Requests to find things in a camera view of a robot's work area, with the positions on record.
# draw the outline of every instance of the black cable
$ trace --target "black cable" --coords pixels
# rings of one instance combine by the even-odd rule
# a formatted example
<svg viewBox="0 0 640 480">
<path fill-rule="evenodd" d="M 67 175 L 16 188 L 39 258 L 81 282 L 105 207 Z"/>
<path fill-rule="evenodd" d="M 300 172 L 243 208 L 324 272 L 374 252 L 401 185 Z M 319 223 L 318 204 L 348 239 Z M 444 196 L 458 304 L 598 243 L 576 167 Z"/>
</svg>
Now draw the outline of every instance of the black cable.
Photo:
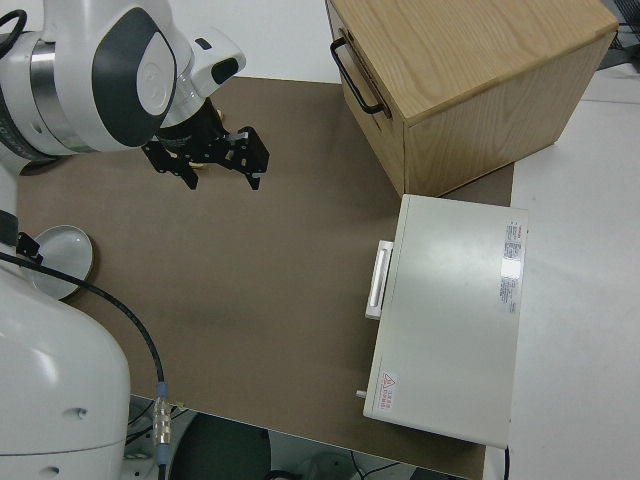
<svg viewBox="0 0 640 480">
<path fill-rule="evenodd" d="M 156 374 L 158 376 L 158 382 L 164 382 L 164 371 L 162 369 L 162 362 L 160 361 L 160 354 L 151 339 L 151 335 L 147 331 L 144 324 L 140 321 L 138 317 L 127 307 L 124 303 L 118 300 L 116 297 L 111 295 L 108 292 L 105 292 L 101 288 L 98 288 L 92 285 L 89 282 L 84 280 L 80 280 L 79 278 L 72 277 L 71 275 L 67 275 L 66 273 L 59 272 L 58 270 L 54 270 L 53 268 L 43 267 L 42 265 L 38 265 L 36 263 L 30 262 L 28 260 L 23 260 L 19 257 L 14 257 L 12 255 L 7 255 L 6 253 L 0 252 L 0 260 L 8 263 L 12 263 L 14 265 L 18 265 L 20 267 L 26 268 L 28 270 L 34 270 L 36 272 L 42 273 L 44 275 L 49 275 L 51 277 L 55 277 L 59 280 L 64 280 L 65 282 L 72 283 L 73 285 L 77 285 L 78 287 L 82 287 L 85 290 L 89 290 L 91 293 L 98 295 L 99 297 L 104 298 L 106 301 L 110 302 L 116 308 L 118 308 L 122 313 L 124 313 L 129 320 L 133 322 L 136 326 L 142 338 L 144 338 L 147 347 L 149 348 L 149 352 L 153 357 L 153 362 L 156 366 Z"/>
<path fill-rule="evenodd" d="M 385 465 L 384 467 L 374 468 L 373 470 L 369 470 L 367 473 L 362 473 L 362 470 L 360 470 L 360 467 L 358 467 L 358 464 L 356 463 L 356 457 L 353 454 L 353 450 L 349 450 L 349 453 L 351 454 L 351 462 L 353 463 L 353 468 L 356 469 L 356 472 L 358 473 L 358 476 L 360 477 L 360 480 L 364 480 L 365 478 L 367 478 L 372 473 L 381 472 L 382 470 L 386 470 L 387 468 L 391 468 L 391 467 L 395 467 L 396 465 L 400 465 L 400 462 L 393 462 L 393 463 L 390 463 L 389 465 Z"/>
<path fill-rule="evenodd" d="M 353 468 L 356 469 L 356 472 L 358 473 L 358 476 L 360 477 L 360 480 L 362 480 L 364 478 L 364 476 L 362 475 L 362 472 L 360 471 L 360 468 L 358 467 L 358 464 L 356 463 L 356 457 L 353 454 L 353 450 L 349 450 L 349 453 L 351 454 L 351 462 L 353 463 Z"/>
<path fill-rule="evenodd" d="M 367 478 L 372 473 L 381 472 L 382 470 L 386 470 L 387 468 L 395 467 L 396 465 L 400 465 L 400 462 L 393 462 L 393 463 L 390 463 L 389 465 L 385 465 L 384 467 L 374 468 L 373 470 L 369 470 L 367 473 L 365 473 L 362 476 L 362 478 Z"/>
<path fill-rule="evenodd" d="M 18 37 L 24 32 L 24 27 L 27 25 L 27 12 L 24 10 L 13 10 L 0 18 L 0 27 L 9 23 L 14 18 L 17 18 L 16 26 L 5 40 L 0 43 L 0 59 L 4 57 L 9 50 L 13 48 L 18 41 Z"/>
<path fill-rule="evenodd" d="M 504 480 L 509 480 L 509 470 L 511 469 L 511 457 L 509 447 L 504 451 Z"/>
<path fill-rule="evenodd" d="M 620 43 L 620 39 L 618 38 L 618 33 L 620 33 L 620 31 L 616 32 L 615 37 L 613 37 L 613 41 L 611 42 L 611 45 L 609 46 L 610 50 L 622 50 L 625 51 L 624 47 L 622 46 L 622 43 Z"/>
<path fill-rule="evenodd" d="M 142 418 L 142 416 L 149 411 L 149 409 L 151 408 L 151 405 L 153 405 L 154 403 L 155 403 L 155 400 L 151 400 L 149 402 L 149 405 L 147 405 L 145 407 L 145 409 L 142 410 L 142 412 L 140 412 L 138 415 L 136 415 L 136 418 L 134 418 L 133 420 L 130 420 L 129 423 L 127 423 L 127 425 L 131 425 L 131 424 L 135 423 L 138 419 Z"/>
<path fill-rule="evenodd" d="M 175 420 L 176 418 L 178 418 L 181 415 L 184 415 L 185 413 L 187 413 L 189 410 L 183 410 L 180 413 L 178 413 L 175 417 L 171 417 L 171 420 Z M 151 430 L 153 430 L 153 425 L 145 428 L 144 430 L 140 430 L 139 432 L 135 432 L 135 433 L 130 433 L 129 435 L 127 435 L 127 441 L 124 443 L 125 446 L 129 445 L 130 443 L 135 442 L 137 439 L 139 439 L 141 436 L 143 436 L 145 433 L 149 433 Z"/>
</svg>

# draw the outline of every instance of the black cable on floor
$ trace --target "black cable on floor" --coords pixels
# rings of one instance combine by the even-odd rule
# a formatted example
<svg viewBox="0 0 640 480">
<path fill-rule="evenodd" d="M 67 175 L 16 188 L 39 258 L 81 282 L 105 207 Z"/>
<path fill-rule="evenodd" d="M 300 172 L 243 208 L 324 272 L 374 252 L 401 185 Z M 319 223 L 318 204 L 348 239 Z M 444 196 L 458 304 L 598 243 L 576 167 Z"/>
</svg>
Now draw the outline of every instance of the black cable on floor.
<svg viewBox="0 0 640 480">
<path fill-rule="evenodd" d="M 509 447 L 504 451 L 504 480 L 509 480 L 509 470 L 511 468 L 511 457 L 509 455 Z"/>
<path fill-rule="evenodd" d="M 149 409 L 154 403 L 156 403 L 155 400 L 151 400 L 149 402 L 149 405 L 147 405 L 144 410 L 142 410 L 138 415 L 136 415 L 136 417 L 133 420 L 129 420 L 129 423 L 127 423 L 127 425 L 133 425 L 134 423 L 136 423 L 137 420 L 142 418 L 142 416 L 149 411 Z"/>
<path fill-rule="evenodd" d="M 136 326 L 142 338 L 144 339 L 147 347 L 149 348 L 149 352 L 151 353 L 151 357 L 153 357 L 153 362 L 156 366 L 156 374 L 158 376 L 158 382 L 164 382 L 164 370 L 162 369 L 162 362 L 160 361 L 160 354 L 151 339 L 151 335 L 147 331 L 144 324 L 140 321 L 140 319 L 127 307 L 124 303 L 118 300 L 116 297 L 111 295 L 108 292 L 105 292 L 101 288 L 92 285 L 89 282 L 84 280 L 80 280 L 79 278 L 72 277 L 71 275 L 67 275 L 66 273 L 59 272 L 58 270 L 54 270 L 53 268 L 43 267 L 42 265 L 38 265 L 29 260 L 23 260 L 19 257 L 14 257 L 13 255 L 7 255 L 6 253 L 0 252 L 0 260 L 8 263 L 12 263 L 14 265 L 18 265 L 22 268 L 26 268 L 28 270 L 34 270 L 36 272 L 42 273 L 44 275 L 48 275 L 50 277 L 55 277 L 59 280 L 64 280 L 65 282 L 69 282 L 73 285 L 77 285 L 78 287 L 82 287 L 85 290 L 90 291 L 91 293 L 98 295 L 99 297 L 104 298 L 106 301 L 114 305 L 118 308 L 122 313 L 124 313 L 131 322 Z"/>
<path fill-rule="evenodd" d="M 381 472 L 382 470 L 386 470 L 387 468 L 391 468 L 391 467 L 395 467 L 396 465 L 400 465 L 400 462 L 393 462 L 393 463 L 390 463 L 389 465 L 385 465 L 384 467 L 374 468 L 373 470 L 369 470 L 367 473 L 362 473 L 362 471 L 360 470 L 360 467 L 358 467 L 358 464 L 356 463 L 356 457 L 353 454 L 353 450 L 349 450 L 349 453 L 351 454 L 351 462 L 353 463 L 353 468 L 356 469 L 356 472 L 358 473 L 358 476 L 360 477 L 360 480 L 364 480 L 365 478 L 367 478 L 372 473 Z"/>
</svg>

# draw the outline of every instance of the brown mat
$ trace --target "brown mat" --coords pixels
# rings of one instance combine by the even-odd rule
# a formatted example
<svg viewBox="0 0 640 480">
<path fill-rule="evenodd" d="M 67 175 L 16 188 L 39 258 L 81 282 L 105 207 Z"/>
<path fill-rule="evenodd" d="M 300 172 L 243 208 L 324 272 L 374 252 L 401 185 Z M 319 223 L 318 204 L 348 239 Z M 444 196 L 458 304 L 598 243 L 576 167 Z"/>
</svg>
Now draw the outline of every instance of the brown mat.
<svg viewBox="0 0 640 480">
<path fill-rule="evenodd" d="M 228 129 L 254 126 L 271 152 L 258 192 L 212 166 L 189 191 L 139 151 L 75 157 L 20 182 L 35 235 L 84 229 L 92 280 L 146 322 L 172 398 L 187 406 L 353 450 L 481 478 L 484 447 L 363 417 L 377 324 L 364 318 L 378 240 L 400 199 L 338 85 L 234 79 L 215 95 Z M 511 169 L 450 196 L 508 204 Z M 122 346 L 132 393 L 152 396 L 143 341 L 112 306 L 69 303 Z"/>
</svg>

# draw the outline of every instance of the caution triangle sticker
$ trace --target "caution triangle sticker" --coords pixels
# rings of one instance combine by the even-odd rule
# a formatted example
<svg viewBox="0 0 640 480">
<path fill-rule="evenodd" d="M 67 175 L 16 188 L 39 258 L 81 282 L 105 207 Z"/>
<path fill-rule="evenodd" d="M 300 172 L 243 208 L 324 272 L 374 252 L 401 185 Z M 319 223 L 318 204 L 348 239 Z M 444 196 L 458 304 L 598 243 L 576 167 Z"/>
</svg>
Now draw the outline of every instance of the caution triangle sticker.
<svg viewBox="0 0 640 480">
<path fill-rule="evenodd" d="M 393 387 L 395 384 L 396 384 L 396 381 L 393 378 L 391 378 L 391 376 L 388 373 L 385 373 L 382 378 L 382 388 Z"/>
</svg>

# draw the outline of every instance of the white plate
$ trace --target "white plate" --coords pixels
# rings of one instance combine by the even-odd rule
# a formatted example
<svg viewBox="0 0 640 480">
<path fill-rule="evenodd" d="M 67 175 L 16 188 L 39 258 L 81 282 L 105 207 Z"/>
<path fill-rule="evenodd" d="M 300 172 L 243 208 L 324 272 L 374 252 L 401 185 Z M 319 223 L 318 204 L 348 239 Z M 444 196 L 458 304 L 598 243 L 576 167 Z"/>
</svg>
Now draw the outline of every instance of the white plate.
<svg viewBox="0 0 640 480">
<path fill-rule="evenodd" d="M 60 225 L 45 230 L 35 240 L 40 244 L 44 267 L 82 280 L 87 278 L 93 265 L 93 247 L 82 230 L 72 225 Z M 34 287 L 58 300 L 68 297 L 78 289 L 77 286 L 55 277 L 33 270 L 23 271 Z"/>
</svg>

